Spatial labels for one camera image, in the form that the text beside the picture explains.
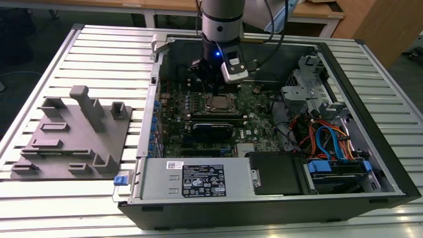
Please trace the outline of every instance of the slotted metal table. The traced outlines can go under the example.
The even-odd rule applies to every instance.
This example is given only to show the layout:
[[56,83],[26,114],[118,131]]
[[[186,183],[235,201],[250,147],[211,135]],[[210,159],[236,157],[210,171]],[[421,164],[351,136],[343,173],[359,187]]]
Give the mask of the slotted metal table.
[[[0,237],[422,237],[423,199],[381,209],[336,223],[307,223],[215,229],[143,231],[118,209],[130,187],[110,180],[11,181],[39,120],[47,96],[64,97],[74,85],[90,87],[103,105],[124,101],[135,108],[120,170],[132,170],[142,129],[143,108],[152,67],[151,38],[156,32],[195,35],[194,31],[111,26],[71,30],[39,84],[0,142]],[[267,38],[246,34],[247,38]],[[290,41],[326,42],[386,139],[423,193],[423,116],[366,45],[354,40],[287,36]],[[334,82],[330,82],[342,101]]]

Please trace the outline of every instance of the power supply label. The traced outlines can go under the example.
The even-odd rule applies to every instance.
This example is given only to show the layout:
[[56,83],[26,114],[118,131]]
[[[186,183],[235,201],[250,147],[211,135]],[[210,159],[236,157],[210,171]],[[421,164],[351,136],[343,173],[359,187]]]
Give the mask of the power supply label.
[[226,196],[223,165],[184,165],[182,180],[184,197]]

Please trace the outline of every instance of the blue latch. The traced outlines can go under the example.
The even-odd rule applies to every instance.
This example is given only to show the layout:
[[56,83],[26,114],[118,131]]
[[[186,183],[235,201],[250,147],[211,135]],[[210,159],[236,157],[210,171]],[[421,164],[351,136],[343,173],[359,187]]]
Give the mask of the blue latch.
[[307,164],[310,173],[331,172],[330,162],[327,160],[314,160]]
[[366,171],[370,172],[371,171],[371,164],[367,160],[363,161],[363,166],[365,166]]
[[114,185],[128,186],[128,176],[115,176]]

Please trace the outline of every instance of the gray block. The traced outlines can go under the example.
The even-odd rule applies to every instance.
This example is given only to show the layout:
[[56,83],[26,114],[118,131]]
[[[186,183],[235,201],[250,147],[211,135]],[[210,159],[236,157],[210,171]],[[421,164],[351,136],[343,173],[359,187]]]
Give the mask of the gray block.
[[79,105],[46,99],[46,116],[12,166],[14,179],[112,179],[118,174],[132,108],[123,102],[102,106],[87,92],[86,86],[71,90]]

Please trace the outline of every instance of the wooden table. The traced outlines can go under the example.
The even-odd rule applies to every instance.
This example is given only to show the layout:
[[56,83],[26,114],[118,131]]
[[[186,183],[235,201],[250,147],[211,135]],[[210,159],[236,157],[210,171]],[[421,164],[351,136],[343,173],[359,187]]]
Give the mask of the wooden table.
[[[155,15],[196,16],[198,7],[194,0],[144,0],[147,27],[154,28]],[[304,2],[294,10],[290,22],[324,24],[320,37],[330,38],[339,21],[346,17],[343,12],[334,12],[326,3]]]
[[[55,10],[144,14],[147,28],[155,28],[156,15],[196,16],[195,0],[0,0],[0,6]],[[326,3],[304,2],[296,6],[290,22],[324,24],[320,37],[331,37],[343,12]]]

